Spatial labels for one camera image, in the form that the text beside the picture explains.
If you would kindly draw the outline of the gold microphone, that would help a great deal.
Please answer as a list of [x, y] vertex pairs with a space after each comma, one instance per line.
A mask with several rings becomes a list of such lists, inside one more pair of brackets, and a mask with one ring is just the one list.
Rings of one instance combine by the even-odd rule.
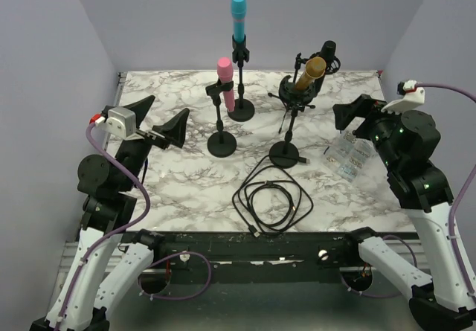
[[295, 83], [295, 89], [305, 91], [311, 83], [325, 75], [326, 68], [327, 63], [322, 57], [309, 59], [305, 64], [302, 75]]

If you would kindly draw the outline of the short black mic stand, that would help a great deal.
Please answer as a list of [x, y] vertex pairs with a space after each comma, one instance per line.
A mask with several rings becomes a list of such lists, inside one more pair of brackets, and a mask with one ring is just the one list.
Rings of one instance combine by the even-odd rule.
[[220, 97], [223, 92], [220, 80], [218, 79], [213, 85], [207, 86], [205, 91], [207, 96], [213, 101], [216, 109], [216, 132], [208, 138], [208, 152], [217, 158], [226, 158], [236, 151], [237, 141], [231, 133], [224, 130], [220, 112], [220, 104], [222, 102]]

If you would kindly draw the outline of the shock mount mic stand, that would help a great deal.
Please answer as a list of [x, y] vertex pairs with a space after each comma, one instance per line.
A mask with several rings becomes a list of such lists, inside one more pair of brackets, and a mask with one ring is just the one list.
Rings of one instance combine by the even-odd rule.
[[269, 150], [268, 156], [271, 163], [277, 167], [288, 169], [295, 166], [298, 162], [306, 162], [305, 158], [301, 158], [297, 147], [291, 142], [293, 137], [293, 127], [295, 125], [295, 119], [298, 116], [298, 112], [304, 112], [306, 107], [314, 109], [315, 105], [311, 102], [318, 96], [321, 90], [324, 78], [318, 78], [314, 82], [304, 89], [298, 91], [295, 88], [294, 83], [290, 83], [290, 75], [285, 76], [279, 85], [278, 95], [268, 93], [269, 97], [277, 98], [285, 107], [285, 114], [283, 119], [286, 118], [288, 113], [291, 114], [291, 120], [289, 127], [284, 135], [283, 141], [278, 141]]

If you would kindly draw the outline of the pink microphone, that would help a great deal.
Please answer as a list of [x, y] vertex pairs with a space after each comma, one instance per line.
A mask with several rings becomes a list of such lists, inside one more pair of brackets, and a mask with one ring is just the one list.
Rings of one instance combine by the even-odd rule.
[[225, 99], [225, 107], [228, 112], [233, 112], [235, 110], [234, 88], [232, 87], [234, 68], [229, 58], [219, 58], [217, 62], [217, 74], [223, 87], [222, 93]]

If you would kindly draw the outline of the blue microphone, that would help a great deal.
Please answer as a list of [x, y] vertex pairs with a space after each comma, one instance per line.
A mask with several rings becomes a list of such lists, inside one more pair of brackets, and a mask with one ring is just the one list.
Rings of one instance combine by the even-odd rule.
[[241, 43], [245, 38], [246, 0], [231, 0], [231, 16], [234, 23], [234, 39]]

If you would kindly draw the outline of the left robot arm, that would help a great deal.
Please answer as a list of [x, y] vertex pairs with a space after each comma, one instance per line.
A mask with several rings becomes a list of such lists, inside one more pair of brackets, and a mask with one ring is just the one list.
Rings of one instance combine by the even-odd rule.
[[162, 235], [141, 230], [132, 238], [131, 256], [105, 274], [124, 232], [148, 214], [144, 211], [133, 219], [137, 200], [127, 193], [138, 188], [146, 210], [151, 207], [139, 179], [149, 151], [169, 145], [181, 148], [185, 142], [188, 108], [163, 125], [141, 130], [154, 100], [150, 95], [127, 106], [106, 106], [91, 118], [86, 137], [98, 153], [86, 156], [77, 170], [77, 189], [86, 195], [77, 252], [57, 301], [45, 317], [32, 323], [32, 330], [107, 330], [113, 309], [133, 280], [145, 267], [164, 262]]

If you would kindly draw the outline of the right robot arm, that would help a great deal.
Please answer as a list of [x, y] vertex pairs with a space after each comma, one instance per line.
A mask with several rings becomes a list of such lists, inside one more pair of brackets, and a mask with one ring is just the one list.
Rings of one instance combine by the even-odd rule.
[[403, 100], [387, 103], [366, 94], [332, 110], [340, 131], [362, 118], [353, 135], [370, 141], [379, 154], [390, 190], [412, 221], [431, 272], [410, 264], [371, 228], [345, 236], [344, 260], [380, 271], [405, 297], [422, 329], [473, 330], [475, 273], [458, 240], [453, 212], [457, 203], [448, 180], [430, 160], [441, 138], [434, 119], [406, 108]]

